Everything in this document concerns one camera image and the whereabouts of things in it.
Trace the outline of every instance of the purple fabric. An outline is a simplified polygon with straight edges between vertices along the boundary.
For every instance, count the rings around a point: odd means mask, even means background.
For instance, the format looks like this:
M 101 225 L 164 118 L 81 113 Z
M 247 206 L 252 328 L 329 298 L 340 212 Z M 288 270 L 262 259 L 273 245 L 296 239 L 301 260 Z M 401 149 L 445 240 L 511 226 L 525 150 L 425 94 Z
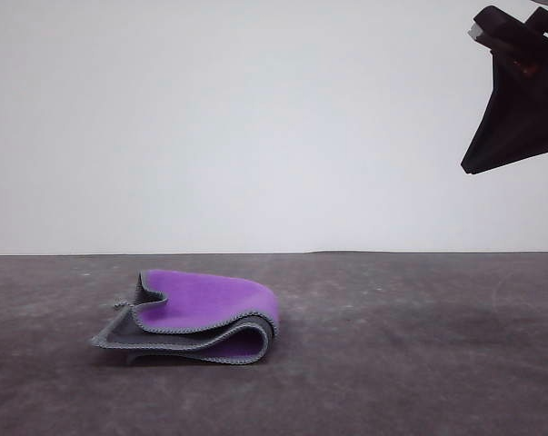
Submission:
M 161 292 L 165 301 L 137 307 L 141 327 L 155 332 L 203 330 L 250 312 L 262 315 L 274 328 L 278 323 L 277 299 L 262 284 L 246 279 L 190 272 L 141 272 L 148 291 Z

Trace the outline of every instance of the cloth fold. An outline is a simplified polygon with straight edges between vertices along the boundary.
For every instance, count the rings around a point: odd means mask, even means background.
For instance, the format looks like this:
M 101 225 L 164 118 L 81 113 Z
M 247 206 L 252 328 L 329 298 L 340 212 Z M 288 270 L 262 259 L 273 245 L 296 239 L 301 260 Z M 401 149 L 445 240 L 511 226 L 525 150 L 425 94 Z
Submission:
M 177 355 L 246 364 L 261 359 L 278 334 L 274 293 L 233 277 L 150 270 L 135 297 L 91 343 L 141 355 Z

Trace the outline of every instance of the gray fabric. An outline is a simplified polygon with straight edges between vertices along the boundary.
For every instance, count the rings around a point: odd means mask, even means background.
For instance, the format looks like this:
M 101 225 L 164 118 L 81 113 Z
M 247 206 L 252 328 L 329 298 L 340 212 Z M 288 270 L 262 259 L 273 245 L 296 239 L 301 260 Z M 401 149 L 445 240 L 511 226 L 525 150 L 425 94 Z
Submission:
M 253 331 L 261 337 L 261 349 L 251 356 L 214 357 L 211 347 L 227 341 L 232 335 Z M 92 338 L 91 343 L 101 348 L 136 351 L 140 355 L 178 355 L 191 359 L 231 364 L 247 364 L 258 361 L 270 347 L 273 330 L 269 322 L 259 316 L 247 316 L 231 324 L 194 333 L 150 333 L 142 330 L 132 316 L 129 306 Z

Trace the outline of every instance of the concrete floor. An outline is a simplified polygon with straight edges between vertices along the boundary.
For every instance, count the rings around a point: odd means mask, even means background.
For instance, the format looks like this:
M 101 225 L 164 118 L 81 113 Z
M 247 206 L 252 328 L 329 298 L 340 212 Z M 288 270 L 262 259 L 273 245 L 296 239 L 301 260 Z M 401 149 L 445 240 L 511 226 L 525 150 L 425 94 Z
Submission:
M 90 347 L 148 268 L 262 282 L 279 341 Z M 0 257 L 0 436 L 88 434 L 548 436 L 548 253 Z

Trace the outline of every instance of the towel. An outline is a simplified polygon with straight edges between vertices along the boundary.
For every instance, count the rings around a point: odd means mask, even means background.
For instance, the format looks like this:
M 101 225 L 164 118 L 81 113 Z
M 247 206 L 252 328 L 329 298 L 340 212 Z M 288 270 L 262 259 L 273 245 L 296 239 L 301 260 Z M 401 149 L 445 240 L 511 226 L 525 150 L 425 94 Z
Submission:
M 274 293 L 257 282 L 190 272 L 149 270 L 138 276 L 133 302 L 91 343 L 142 355 L 209 362 L 260 360 L 278 334 Z

